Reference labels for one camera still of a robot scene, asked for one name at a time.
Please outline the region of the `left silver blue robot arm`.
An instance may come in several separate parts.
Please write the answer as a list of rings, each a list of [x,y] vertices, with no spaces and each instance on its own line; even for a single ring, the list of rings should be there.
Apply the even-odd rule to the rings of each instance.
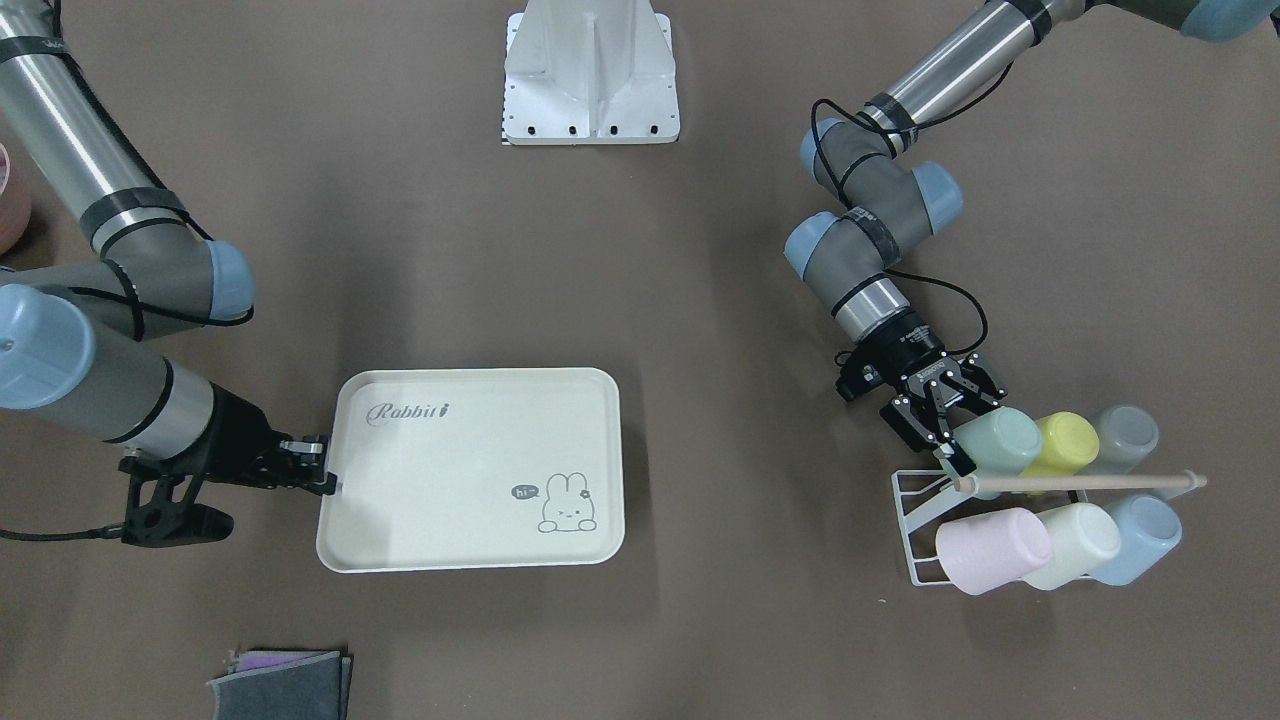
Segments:
[[[1038,380],[1021,397],[1117,393],[1156,413],[1167,465],[1222,484],[1277,466],[1277,19],[1275,1],[988,1],[851,118],[805,141],[844,205],[787,259],[845,319],[963,210],[936,164],[901,158],[993,88],[1021,53],[1065,96],[1016,88],[970,120],[986,222],[941,260],[988,281],[987,348]]]

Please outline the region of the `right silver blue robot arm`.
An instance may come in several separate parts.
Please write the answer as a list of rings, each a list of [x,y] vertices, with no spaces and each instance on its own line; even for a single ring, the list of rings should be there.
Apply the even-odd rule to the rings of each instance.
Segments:
[[[3,4],[3,115],[93,251],[79,265],[18,272],[4,286],[58,297],[86,329],[50,334],[35,359],[77,360],[8,407],[122,448],[133,486],[205,482],[332,495],[328,441],[274,430],[255,405],[156,354],[151,340],[253,315],[243,255],[212,238],[155,174],[92,91],[67,45],[58,1]]]

